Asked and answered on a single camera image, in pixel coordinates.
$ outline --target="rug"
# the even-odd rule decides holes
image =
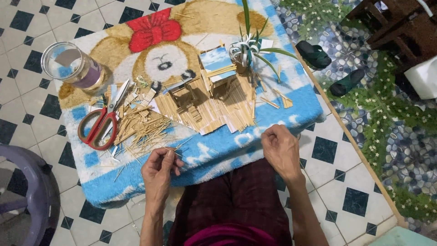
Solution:
[[[255,33],[257,27],[261,29],[268,18],[263,33],[265,38],[273,40],[274,47],[294,53],[270,1],[253,0],[249,2],[249,8],[251,32]],[[141,75],[151,82],[152,88],[162,91],[165,84],[199,74],[198,52],[214,48],[220,42],[236,42],[240,25],[245,30],[241,1],[195,0],[72,42],[111,71],[108,74],[109,81],[122,82],[131,78],[137,82],[136,78]],[[322,108],[299,61],[281,54],[263,56],[273,66],[281,65],[281,82],[278,83],[270,67],[262,61],[255,61],[254,69],[261,75],[267,87],[266,92],[262,92],[261,87],[257,88],[256,126],[236,133],[231,133],[228,127],[222,126],[204,136],[182,125],[166,130],[168,135],[179,139],[167,146],[186,142],[179,149],[185,166],[179,177],[172,176],[172,186],[205,182],[263,158],[260,136],[273,124],[284,124],[297,134],[316,120],[323,120]],[[161,63],[166,63],[166,69],[162,69]],[[109,151],[96,151],[81,142],[77,136],[77,128],[88,113],[88,105],[84,103],[84,99],[90,95],[60,81],[55,83],[76,168],[87,200],[96,207],[110,208],[114,206],[114,202],[143,194],[145,189],[140,169],[149,155],[135,158],[129,152],[124,152],[117,155],[121,164],[115,165],[109,154],[113,148]],[[278,89],[291,98],[293,106],[285,109],[281,98],[273,89]],[[264,103],[259,100],[260,96],[278,104],[280,108],[276,109]],[[124,164],[127,164],[126,168],[120,172]]]

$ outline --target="slipper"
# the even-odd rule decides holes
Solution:
[[[320,45],[311,45],[307,41],[302,40],[297,43],[296,48],[299,54],[316,68],[324,69],[332,62]]]
[[[357,86],[358,83],[364,78],[364,69],[356,69],[348,74],[346,77],[335,82],[329,88],[332,95],[336,97],[341,97],[350,92],[353,88]]]

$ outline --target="person's right hand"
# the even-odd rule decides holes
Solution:
[[[261,134],[264,157],[285,179],[285,181],[302,181],[305,176],[300,170],[299,141],[284,125],[272,125]]]

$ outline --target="blue sky print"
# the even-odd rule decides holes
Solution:
[[[220,47],[203,53],[200,55],[200,60],[202,61],[203,67],[209,72],[216,69],[226,67],[232,64],[229,54],[225,47]],[[235,71],[229,71],[216,76],[211,77],[211,81],[217,82],[229,76],[235,75]]]

